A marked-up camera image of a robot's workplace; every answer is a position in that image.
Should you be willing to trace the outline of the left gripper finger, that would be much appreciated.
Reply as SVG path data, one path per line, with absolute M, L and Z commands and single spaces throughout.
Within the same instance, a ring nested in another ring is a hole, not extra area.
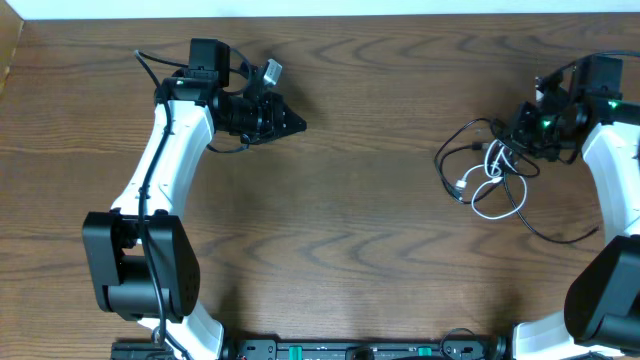
M 307 129 L 307 122 L 291 110 L 288 105 L 284 105 L 283 107 L 282 119 L 284 133 L 299 133 Z
M 277 132 L 277 133 L 271 133 L 268 135 L 263 136 L 260 141 L 259 144 L 263 145 L 263 144 L 270 144 L 273 143 L 275 141 L 279 141 L 281 139 L 285 139 L 291 136 L 294 136 L 296 134 L 299 134 L 299 131 L 297 132 Z

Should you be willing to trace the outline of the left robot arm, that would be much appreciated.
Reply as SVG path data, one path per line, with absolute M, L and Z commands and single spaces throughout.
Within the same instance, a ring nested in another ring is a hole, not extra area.
M 99 308 L 136 322 L 147 343 L 114 343 L 115 359 L 232 359 L 223 325 L 199 299 L 200 267 L 182 224 L 201 156 L 217 133 L 240 149 L 303 132 L 276 91 L 281 65 L 243 60 L 216 39 L 195 38 L 189 57 L 155 81 L 153 130 L 123 192 L 89 213 L 82 240 Z

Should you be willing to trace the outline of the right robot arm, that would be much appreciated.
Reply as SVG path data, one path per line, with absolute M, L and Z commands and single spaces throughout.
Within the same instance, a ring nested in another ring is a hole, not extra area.
M 499 140 L 535 158 L 582 158 L 598 195 L 605 246 L 561 311 L 515 326 L 515 359 L 639 354 L 639 106 L 621 92 L 624 50 L 586 55 L 536 81 Z

